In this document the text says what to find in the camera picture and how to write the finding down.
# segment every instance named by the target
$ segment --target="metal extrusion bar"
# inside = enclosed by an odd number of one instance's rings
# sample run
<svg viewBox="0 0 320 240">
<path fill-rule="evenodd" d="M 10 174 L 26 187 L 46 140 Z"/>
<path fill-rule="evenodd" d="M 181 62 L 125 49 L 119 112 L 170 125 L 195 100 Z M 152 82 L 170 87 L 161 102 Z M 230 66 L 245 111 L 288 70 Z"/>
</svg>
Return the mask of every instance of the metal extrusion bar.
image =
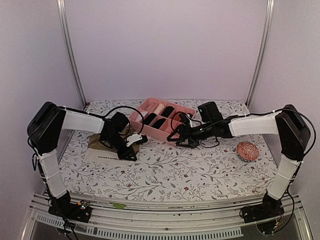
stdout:
<svg viewBox="0 0 320 240">
<path fill-rule="evenodd" d="M 258 58 L 255 64 L 255 69 L 254 69 L 249 93 L 245 101 L 245 104 L 247 105 L 248 108 L 250 108 L 252 104 L 255 90 L 257 88 L 257 84 L 258 84 L 258 80 L 259 80 L 259 76 L 260 76 L 260 72 L 261 72 L 261 68 L 262 68 L 262 64 L 263 64 L 263 60 L 266 52 L 267 42 L 269 38 L 273 12 L 274 12 L 274 5 L 275 5 L 275 0 L 267 0 L 260 50 L 259 50 Z"/>
<path fill-rule="evenodd" d="M 58 5 L 58 12 L 59 12 L 60 23 L 61 23 L 61 28 L 62 28 L 62 34 L 64 37 L 64 42 L 65 42 L 66 50 L 68 53 L 69 62 L 70 62 L 76 90 L 78 92 L 82 106 L 85 106 L 87 103 L 87 100 L 85 97 L 84 89 L 82 87 L 82 83 L 80 81 L 79 72 L 78 72 L 77 65 L 76 65 L 76 59 L 75 59 L 74 51 L 73 51 L 72 44 L 71 44 L 65 1 L 64 0 L 57 0 L 57 5 Z"/>
<path fill-rule="evenodd" d="M 57 228 L 62 228 L 63 220 L 48 214 L 46 195 L 35 194 L 30 210 L 36 212 L 35 221 Z M 172 209 L 170 205 L 158 202 L 129 201 L 124 209 L 117 209 L 105 199 L 105 202 L 91 202 L 92 216 L 89 223 L 70 221 L 76 224 L 75 232 L 111 240 L 205 240 L 230 239 L 242 235 L 241 228 L 255 223 L 244 223 L 239 210 L 251 204 L 261 202 L 259 196 L 252 196 L 241 201 L 205 201 L 183 204 L 182 208 Z M 303 207 L 297 195 L 294 196 L 295 216 L 301 219 L 299 230 L 305 240 L 312 240 L 308 224 L 303 224 Z M 292 201 L 285 195 L 282 199 L 285 216 L 291 214 Z M 29 240 L 28 234 L 23 240 Z"/>
</svg>

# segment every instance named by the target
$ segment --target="lavender wall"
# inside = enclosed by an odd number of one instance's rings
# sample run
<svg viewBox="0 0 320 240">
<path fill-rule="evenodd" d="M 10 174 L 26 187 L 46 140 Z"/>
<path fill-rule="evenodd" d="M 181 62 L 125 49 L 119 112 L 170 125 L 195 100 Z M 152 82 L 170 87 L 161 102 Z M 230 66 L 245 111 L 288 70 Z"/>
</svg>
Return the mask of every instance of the lavender wall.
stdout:
<svg viewBox="0 0 320 240">
<path fill-rule="evenodd" d="M 56 1 L 0 4 L 0 239 L 16 240 L 34 192 L 27 125 L 45 101 L 80 107 Z"/>
<path fill-rule="evenodd" d="M 320 2 L 276 1 L 273 22 L 252 112 L 293 104 L 307 115 L 320 133 Z M 280 143 L 267 137 L 277 160 Z M 305 158 L 294 182 L 314 239 L 319 239 L 320 145 Z"/>
<path fill-rule="evenodd" d="M 245 100 L 266 0 L 66 1 L 88 100 Z"/>
</svg>

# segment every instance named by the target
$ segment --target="pink tray divider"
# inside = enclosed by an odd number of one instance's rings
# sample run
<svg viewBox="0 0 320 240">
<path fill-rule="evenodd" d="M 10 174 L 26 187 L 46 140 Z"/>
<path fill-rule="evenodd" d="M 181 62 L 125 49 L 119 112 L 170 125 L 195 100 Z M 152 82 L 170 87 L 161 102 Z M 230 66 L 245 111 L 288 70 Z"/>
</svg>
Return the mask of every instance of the pink tray divider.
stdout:
<svg viewBox="0 0 320 240">
<path fill-rule="evenodd" d="M 172 117 L 174 116 L 174 114 L 176 112 L 183 112 L 183 113 L 187 113 L 187 114 L 192 114 L 192 116 L 194 116 L 196 111 L 192 108 L 189 108 L 189 107 L 181 106 L 181 105 L 169 102 L 169 101 L 164 101 L 164 100 L 153 98 L 153 97 L 150 97 L 147 100 L 145 100 L 144 103 L 142 103 L 138 107 L 138 110 L 140 112 L 148 112 L 148 114 L 147 114 L 147 116 L 148 116 L 150 113 L 153 113 L 153 111 L 157 108 L 157 106 L 159 104 L 163 104 L 164 109 L 168 106 L 171 106 L 174 108 L 174 110 L 169 115 L 169 117 L 161 116 L 161 113 L 162 113 L 161 112 L 159 115 L 157 115 L 154 118 L 154 120 L 149 125 L 144 125 L 142 133 L 149 136 L 149 137 L 163 141 L 165 143 L 175 145 L 175 142 L 168 142 L 167 141 L 167 137 L 170 135 L 170 133 L 173 132 L 173 130 L 171 128 Z M 140 129 L 142 127 L 142 123 L 136 121 L 136 118 L 138 115 L 139 114 L 137 112 L 133 112 L 129 116 L 130 124 L 133 127 L 133 129 L 136 131 L 140 131 Z M 159 119 L 165 119 L 165 122 L 162 124 L 162 126 L 159 129 L 151 127 Z M 174 120 L 172 121 L 173 129 L 175 129 L 179 124 L 182 124 L 179 120 L 181 120 L 180 117 L 178 115 L 176 115 L 174 117 Z"/>
</svg>

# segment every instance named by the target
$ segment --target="floral tablecloth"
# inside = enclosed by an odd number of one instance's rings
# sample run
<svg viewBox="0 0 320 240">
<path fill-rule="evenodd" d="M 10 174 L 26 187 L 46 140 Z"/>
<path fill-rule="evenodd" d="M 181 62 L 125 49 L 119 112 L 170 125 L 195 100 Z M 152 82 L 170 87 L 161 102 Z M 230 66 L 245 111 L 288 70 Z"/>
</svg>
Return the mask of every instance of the floral tablecloth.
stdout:
<svg viewBox="0 0 320 240">
<path fill-rule="evenodd" d="M 144 100 L 92 101 L 88 111 L 103 115 L 125 105 L 138 107 Z M 197 109 L 205 100 L 171 100 Z M 248 114 L 241 101 L 216 101 L 223 117 Z M 130 115 L 130 109 L 121 110 Z M 200 120 L 198 111 L 193 117 Z M 140 146 L 136 162 L 85 160 L 90 133 L 76 131 L 59 164 L 66 188 L 77 194 L 139 201 L 204 201 L 261 194 L 274 178 L 277 166 L 261 135 L 219 139 L 215 148 L 175 147 L 156 139 Z M 256 162 L 241 161 L 239 142 L 259 149 Z"/>
</svg>

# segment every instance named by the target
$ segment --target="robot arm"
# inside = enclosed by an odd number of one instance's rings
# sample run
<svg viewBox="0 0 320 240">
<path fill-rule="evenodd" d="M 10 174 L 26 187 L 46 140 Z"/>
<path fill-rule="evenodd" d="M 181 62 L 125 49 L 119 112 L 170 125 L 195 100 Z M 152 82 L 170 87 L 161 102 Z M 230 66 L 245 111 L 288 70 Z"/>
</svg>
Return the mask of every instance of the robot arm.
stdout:
<svg viewBox="0 0 320 240">
<path fill-rule="evenodd" d="M 190 119 L 181 114 L 184 124 L 179 125 L 167 138 L 177 146 L 194 148 L 208 137 L 233 138 L 253 134 L 279 135 L 281 161 L 262 203 L 246 206 L 241 215 L 246 223 L 268 219 L 284 210 L 281 198 L 295 179 L 310 139 L 310 130 L 293 105 L 286 105 L 282 111 L 270 114 L 230 116 L 223 119 L 217 105 L 207 102 L 198 107 L 204 124 L 191 127 Z"/>
<path fill-rule="evenodd" d="M 61 130 L 78 130 L 100 134 L 102 143 L 109 143 L 115 148 L 119 159 L 137 160 L 133 143 L 141 144 L 147 141 L 146 136 L 133 134 L 127 139 L 120 135 L 127 124 L 128 118 L 116 112 L 110 119 L 84 111 L 59 107 L 52 102 L 46 102 L 27 127 L 28 143 L 35 151 L 37 165 L 42 179 L 47 185 L 53 205 L 49 213 L 67 219 L 88 222 L 91 208 L 87 202 L 70 203 L 57 159 L 57 145 Z"/>
</svg>

